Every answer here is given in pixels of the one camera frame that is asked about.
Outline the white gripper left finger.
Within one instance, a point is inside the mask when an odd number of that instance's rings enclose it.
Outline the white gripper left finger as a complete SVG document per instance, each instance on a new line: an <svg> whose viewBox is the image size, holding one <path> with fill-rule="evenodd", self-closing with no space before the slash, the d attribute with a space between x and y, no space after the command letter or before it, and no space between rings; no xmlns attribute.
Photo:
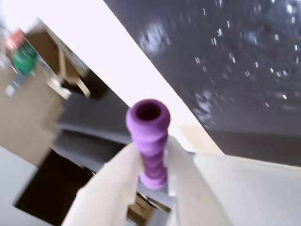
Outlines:
<svg viewBox="0 0 301 226"><path fill-rule="evenodd" d="M78 190L63 225L123 226L141 171L141 155L130 143Z"/></svg>

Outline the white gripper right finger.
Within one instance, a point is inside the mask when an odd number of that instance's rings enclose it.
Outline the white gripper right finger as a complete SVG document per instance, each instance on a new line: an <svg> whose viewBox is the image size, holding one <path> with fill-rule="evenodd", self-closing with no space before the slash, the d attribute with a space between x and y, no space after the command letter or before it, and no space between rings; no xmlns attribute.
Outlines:
<svg viewBox="0 0 301 226"><path fill-rule="evenodd" d="M169 174L171 226L298 226L301 170L225 155L191 157L175 140L150 144Z"/></svg>

